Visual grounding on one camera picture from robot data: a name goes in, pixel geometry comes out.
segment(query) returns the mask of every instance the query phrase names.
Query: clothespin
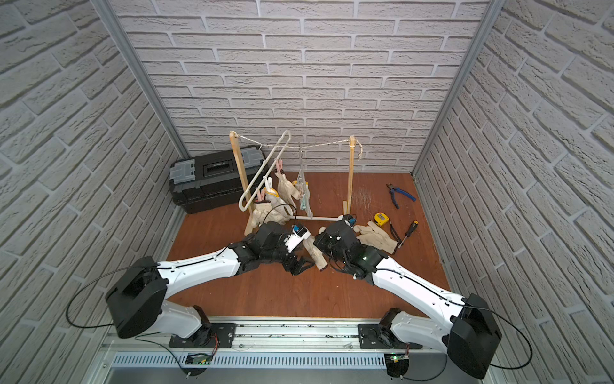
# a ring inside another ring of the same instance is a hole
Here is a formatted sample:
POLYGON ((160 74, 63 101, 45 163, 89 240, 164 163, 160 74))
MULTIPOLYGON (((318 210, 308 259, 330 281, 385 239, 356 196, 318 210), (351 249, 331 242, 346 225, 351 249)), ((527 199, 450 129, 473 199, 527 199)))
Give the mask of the clothespin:
POLYGON ((284 170, 282 169, 283 166, 284 166, 283 164, 284 164, 283 160, 281 160, 281 159, 279 159, 279 160, 277 160, 275 162, 275 168, 277 168, 277 173, 279 173, 279 174, 284 174, 285 173, 284 170))
POLYGON ((258 199, 257 201, 259 202, 263 202, 265 200, 265 190, 257 190, 256 191, 256 198, 258 199))
POLYGON ((273 185, 273 178, 265 178, 265 189, 270 194, 273 193, 272 185, 273 185))

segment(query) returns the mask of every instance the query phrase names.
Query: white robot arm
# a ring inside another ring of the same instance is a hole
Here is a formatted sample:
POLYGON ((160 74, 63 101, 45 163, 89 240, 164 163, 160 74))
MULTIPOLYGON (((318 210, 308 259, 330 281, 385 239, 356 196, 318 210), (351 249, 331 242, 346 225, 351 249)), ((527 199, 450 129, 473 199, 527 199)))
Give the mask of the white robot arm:
MULTIPOLYGON (((314 245, 336 264, 343 263, 339 272, 394 293, 434 323, 414 324, 407 313, 393 308, 384 316, 383 342, 394 339, 447 353, 462 370, 483 378, 501 339, 492 314, 481 310, 488 307, 486 302, 476 295, 465 298, 446 291, 403 268, 385 252, 362 245, 353 223, 350 215, 343 216, 320 233, 314 245)), ((309 235, 302 225, 294 225, 289 232, 269 222, 256 234, 218 252, 181 261, 155 263, 150 257, 136 261, 106 296, 119 337, 164 332, 189 340, 191 345, 204 345, 211 324, 202 309, 166 299, 194 285, 248 272, 261 263, 279 262, 298 275, 312 264, 297 259, 293 251, 309 235)))

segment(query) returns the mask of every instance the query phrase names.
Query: string line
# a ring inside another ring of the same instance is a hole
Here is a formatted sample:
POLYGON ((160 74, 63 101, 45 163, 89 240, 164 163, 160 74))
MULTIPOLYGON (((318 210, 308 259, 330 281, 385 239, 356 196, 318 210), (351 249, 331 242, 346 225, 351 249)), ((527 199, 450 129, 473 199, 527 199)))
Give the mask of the string line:
MULTIPOLYGON (((243 135, 238 135, 240 138, 243 138, 245 140, 251 141, 252 143, 258 144, 260 147, 275 147, 275 144, 262 144, 256 140, 250 139, 248 137, 245 137, 243 135)), ((360 141, 355 140, 356 143, 358 143, 358 145, 360 146, 360 153, 358 154, 358 160, 360 160, 362 158, 362 144, 360 143, 360 141)), ((309 146, 279 146, 282 148, 293 148, 293 149, 307 149, 307 148, 314 148, 314 147, 321 147, 321 146, 328 146, 331 144, 339 144, 339 143, 349 143, 349 139, 345 139, 345 140, 339 140, 339 141, 333 141, 331 143, 323 143, 323 144, 312 144, 309 146)))

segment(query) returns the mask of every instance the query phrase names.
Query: black motor housing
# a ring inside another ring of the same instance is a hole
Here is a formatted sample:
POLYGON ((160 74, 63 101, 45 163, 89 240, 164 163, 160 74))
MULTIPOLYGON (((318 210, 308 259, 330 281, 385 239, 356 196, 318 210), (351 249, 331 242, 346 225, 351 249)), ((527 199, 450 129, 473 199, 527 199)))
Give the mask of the black motor housing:
MULTIPOLYGON (((300 227, 300 233, 306 230, 300 224, 295 226, 300 227)), ((284 270, 297 276, 313 266, 306 259, 298 259, 294 251, 288 252, 286 239, 291 233, 283 225, 270 221, 262 224, 258 232, 250 233, 242 241, 229 245, 228 248, 235 251, 241 263, 236 274, 254 270, 260 264, 280 263, 284 270)))
POLYGON ((142 257, 107 292, 107 306, 120 338, 143 333, 158 318, 168 280, 157 267, 151 257, 142 257))
POLYGON ((464 300, 464 307, 457 318, 448 337, 443 342, 448 346, 448 356, 458 368, 469 375, 482 379, 497 351, 501 341, 501 331, 480 296, 471 294, 464 300))
POLYGON ((364 246, 356 238, 353 225, 350 224, 351 219, 351 215, 345 215, 341 220, 330 224, 316 236, 313 245, 337 262, 345 262, 346 255, 362 253, 364 246))

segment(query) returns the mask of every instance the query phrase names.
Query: wooden post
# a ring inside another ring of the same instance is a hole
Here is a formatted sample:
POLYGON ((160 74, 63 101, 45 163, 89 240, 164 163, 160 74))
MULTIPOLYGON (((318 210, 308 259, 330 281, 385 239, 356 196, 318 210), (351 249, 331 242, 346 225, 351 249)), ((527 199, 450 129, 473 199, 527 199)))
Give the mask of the wooden post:
POLYGON ((349 137, 349 173, 348 173, 348 207, 345 213, 349 214, 352 210, 352 184, 354 183, 354 147, 356 138, 354 135, 349 137))
MULTIPOLYGON (((247 190, 249 185, 249 181, 247 181, 247 173, 245 172, 245 164, 243 164, 243 155, 241 153, 241 147, 239 147, 239 134, 235 131, 230 131, 230 145, 232 146, 232 151, 235 154, 235 162, 236 167, 239 170, 239 177, 241 178, 241 185, 243 186, 243 191, 247 190)), ((245 195, 246 201, 252 197, 252 194, 247 191, 247 195, 245 195)), ((252 216, 253 208, 250 204, 248 207, 249 216, 252 216)))

